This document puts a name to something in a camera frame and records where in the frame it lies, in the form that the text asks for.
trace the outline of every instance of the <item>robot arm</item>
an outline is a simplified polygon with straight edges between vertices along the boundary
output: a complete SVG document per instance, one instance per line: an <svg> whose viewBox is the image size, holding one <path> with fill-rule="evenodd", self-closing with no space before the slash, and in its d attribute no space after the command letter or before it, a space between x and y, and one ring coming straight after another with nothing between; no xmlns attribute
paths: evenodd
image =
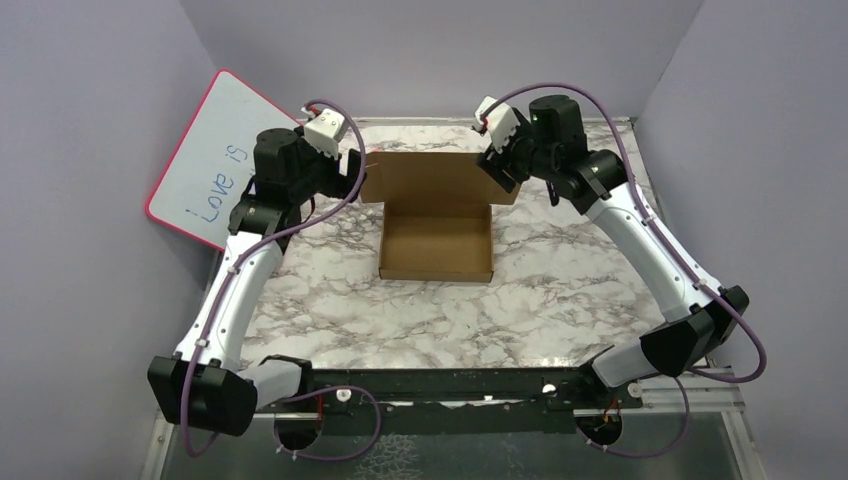
<svg viewBox="0 0 848 480"><path fill-rule="evenodd" d="M344 198L353 188L360 165L351 150L340 162L338 142L348 128L344 117L324 110L304 127L260 133L254 149L256 174L230 214L230 236L222 264L196 320L170 358L155 357L148 381L165 418L179 423L181 386L196 348L199 358L191 379L189 425L241 435L253 414L274 400L305 389L308 361L270 357L239 372L241 347L265 282L282 264L288 238L253 252L223 293L236 260L260 240L301 222L300 206L318 193ZM213 302L223 295L206 327Z"/></svg>
<svg viewBox="0 0 848 480"><path fill-rule="evenodd" d="M560 198L569 200L619 247L665 318L658 328L614 346L584 365L591 386L609 390L658 373L677 376L723 343L735 322L698 289L699 284L687 281L674 256L647 226L649 219L636 208L621 159L609 150L588 150L577 102L565 95L536 99L530 104L530 121L501 104L481 121L482 113L494 102L486 97L475 115L474 129L488 132L492 139L478 165L507 191L536 177L547 183L552 205ZM638 187L637 192L647 206ZM723 288L695 263L665 225L656 218L650 220L671 240L682 259L700 272L703 285L720 292L739 313L744 312L748 297L740 287Z"/></svg>

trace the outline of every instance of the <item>marble tabletop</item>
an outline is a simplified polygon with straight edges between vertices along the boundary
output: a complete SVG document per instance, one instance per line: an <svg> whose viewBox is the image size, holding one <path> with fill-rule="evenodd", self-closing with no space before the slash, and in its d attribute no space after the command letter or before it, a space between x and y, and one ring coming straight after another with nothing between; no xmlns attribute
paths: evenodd
<svg viewBox="0 0 848 480"><path fill-rule="evenodd" d="M620 122L636 178L653 199L629 122ZM367 126L369 150L483 151L463 125ZM616 151L588 123L590 148ZM355 147L350 135L344 150ZM318 199L318 211L337 200ZM615 244L568 202L550 206L526 182L515 205L494 206L490 284L384 281L377 274L382 205L356 202L292 239L267 282L242 349L243 367L267 355L318 368L576 366L662 321Z"/></svg>

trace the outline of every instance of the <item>box flap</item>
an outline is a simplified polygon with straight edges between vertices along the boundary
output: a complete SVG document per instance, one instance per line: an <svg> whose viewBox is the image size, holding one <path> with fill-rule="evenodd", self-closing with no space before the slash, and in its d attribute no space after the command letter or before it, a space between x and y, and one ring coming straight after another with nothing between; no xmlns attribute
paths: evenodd
<svg viewBox="0 0 848 480"><path fill-rule="evenodd" d="M480 153L369 152L365 203L426 201L511 205L520 188L507 193L477 166Z"/></svg>

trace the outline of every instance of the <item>cardboard box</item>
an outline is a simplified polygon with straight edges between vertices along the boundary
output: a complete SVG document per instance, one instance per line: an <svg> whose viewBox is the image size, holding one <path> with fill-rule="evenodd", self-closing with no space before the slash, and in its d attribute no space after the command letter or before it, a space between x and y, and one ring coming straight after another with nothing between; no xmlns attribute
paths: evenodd
<svg viewBox="0 0 848 480"><path fill-rule="evenodd" d="M365 203L383 202L380 278L490 282L492 204L515 203L476 165L479 153L372 152Z"/></svg>

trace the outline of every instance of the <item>purple wall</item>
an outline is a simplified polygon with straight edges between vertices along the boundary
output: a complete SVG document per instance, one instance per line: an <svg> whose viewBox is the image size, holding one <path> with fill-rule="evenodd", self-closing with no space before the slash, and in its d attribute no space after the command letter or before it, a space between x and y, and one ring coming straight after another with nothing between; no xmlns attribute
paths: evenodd
<svg viewBox="0 0 848 480"><path fill-rule="evenodd" d="M144 200L214 69L172 0L0 7L0 478L135 478L209 251Z"/></svg>
<svg viewBox="0 0 848 480"><path fill-rule="evenodd" d="M773 479L844 478L848 2L705 0L636 124L674 230L751 296L743 387ZM737 331L720 355L740 372Z"/></svg>
<svg viewBox="0 0 848 480"><path fill-rule="evenodd" d="M701 1L181 0L215 65L289 111L462 117L542 80L638 115Z"/></svg>

